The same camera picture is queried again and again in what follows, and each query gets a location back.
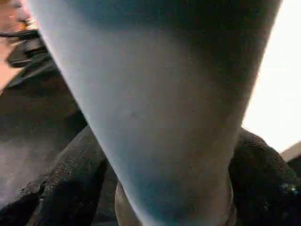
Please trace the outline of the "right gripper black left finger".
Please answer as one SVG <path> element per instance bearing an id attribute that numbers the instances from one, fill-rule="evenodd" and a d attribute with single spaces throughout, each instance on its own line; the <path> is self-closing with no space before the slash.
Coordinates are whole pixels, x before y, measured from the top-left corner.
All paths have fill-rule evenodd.
<path id="1" fill-rule="evenodd" d="M 89 126 L 62 151 L 51 170 L 0 210 L 2 226 L 89 226 L 108 161 Z"/>

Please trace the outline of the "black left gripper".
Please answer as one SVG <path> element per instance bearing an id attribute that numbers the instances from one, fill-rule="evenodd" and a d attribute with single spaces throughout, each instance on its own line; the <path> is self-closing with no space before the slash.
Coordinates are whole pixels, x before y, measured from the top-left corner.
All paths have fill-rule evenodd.
<path id="1" fill-rule="evenodd" d="M 12 47 L 6 63 L 12 68 L 52 70 L 55 63 L 37 29 L 0 32 Z"/>

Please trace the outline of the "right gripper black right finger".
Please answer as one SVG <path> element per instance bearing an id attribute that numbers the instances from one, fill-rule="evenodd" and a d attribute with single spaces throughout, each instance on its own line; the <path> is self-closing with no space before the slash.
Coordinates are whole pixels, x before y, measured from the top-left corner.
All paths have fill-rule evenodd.
<path id="1" fill-rule="evenodd" d="M 261 137 L 240 130 L 229 173 L 238 226 L 301 224 L 301 179 Z"/>

